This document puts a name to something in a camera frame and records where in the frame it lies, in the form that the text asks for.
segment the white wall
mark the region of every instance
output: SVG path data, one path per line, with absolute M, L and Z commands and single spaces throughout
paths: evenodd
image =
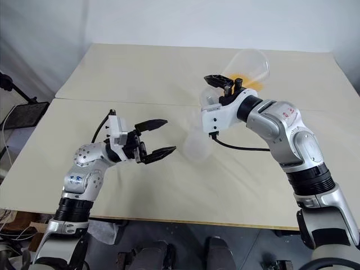
M 43 98 L 63 85 L 91 42 L 331 51 L 360 90 L 358 0 L 0 3 L 0 69 Z

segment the orange liquid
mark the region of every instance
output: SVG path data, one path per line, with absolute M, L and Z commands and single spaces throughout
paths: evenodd
M 242 86 L 245 87 L 245 88 L 251 88 L 253 90 L 256 90 L 256 91 L 261 91 L 263 89 L 263 85 L 262 83 L 258 83 L 256 81 L 252 81 L 249 77 L 247 76 L 244 76 L 242 74 L 239 74 L 239 73 L 234 73 L 234 74 L 231 74 L 230 76 L 228 76 L 230 79 L 232 80 L 235 80 L 237 78 L 241 78 L 242 79 Z

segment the black cable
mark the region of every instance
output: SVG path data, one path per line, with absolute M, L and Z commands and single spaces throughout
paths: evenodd
M 5 218 L 7 218 L 10 215 L 11 211 L 9 210 L 5 210 L 4 214 L 0 217 L 0 221 L 4 220 Z
M 22 253 L 22 267 L 21 270 L 28 270 L 31 263 L 31 255 L 28 249 L 25 249 Z
M 90 266 L 89 266 L 89 264 L 88 264 L 86 261 L 84 261 L 84 265 L 85 265 L 85 267 L 86 267 L 86 270 L 90 270 Z
M 97 137 L 100 129 L 101 129 L 102 126 L 105 124 L 105 122 L 108 120 L 110 113 L 111 113 L 111 112 L 109 112 L 109 113 L 105 116 L 105 118 L 103 119 L 103 121 L 100 123 L 100 125 L 99 125 L 98 128 L 96 129 L 95 134 L 94 134 L 94 137 L 92 137 L 91 143 L 94 143 L 94 142 L 95 142 L 96 137 Z
M 304 266 L 302 266 L 299 270 L 318 270 L 325 267 L 330 266 L 346 266 L 352 269 L 360 270 L 360 264 L 356 262 L 352 262 L 351 260 L 340 259 L 340 258 L 321 258 L 312 260 L 308 262 Z
M 224 142 L 219 141 L 216 137 L 213 137 L 213 140 L 217 142 L 218 144 L 231 148 L 231 149 L 237 149 L 237 150 L 245 150 L 245 151 L 264 151 L 264 152 L 270 152 L 270 149 L 267 148 L 252 148 L 252 147 L 239 147 L 239 146 L 232 146 L 228 145 Z

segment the table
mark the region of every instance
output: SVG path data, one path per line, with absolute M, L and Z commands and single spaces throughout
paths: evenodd
M 182 146 L 199 108 L 184 105 L 53 100 L 0 187 L 0 208 L 54 213 L 73 153 L 90 142 L 109 109 L 124 117 L 128 127 L 147 119 L 167 119 L 168 124 L 144 132 L 142 139 L 148 150 L 178 148 L 153 164 L 130 162 L 110 168 L 92 216 L 297 229 L 293 191 L 270 153 L 236 151 L 209 141 L 213 153 L 205 161 L 194 163 L 185 157 Z M 357 117 L 321 110 L 302 114 L 360 224 Z M 103 138 L 102 130 L 98 140 Z M 221 132 L 220 138 L 234 145 L 266 146 L 241 124 Z
M 222 73 L 239 51 L 93 44 L 56 98 L 198 106 L 203 77 Z M 270 76 L 261 98 L 302 110 L 360 112 L 359 96 L 331 53 L 263 52 Z

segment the floor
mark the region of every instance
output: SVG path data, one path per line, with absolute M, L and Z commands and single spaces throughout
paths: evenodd
M 147 241 L 165 240 L 175 245 L 175 269 L 204 269 L 204 243 L 220 236 L 233 252 L 237 269 L 262 269 L 264 260 L 291 260 L 299 269 L 311 257 L 299 235 L 278 237 L 272 230 L 198 224 L 130 221 L 115 245 L 94 237 L 89 242 L 86 261 L 91 270 L 116 269 L 116 256 Z

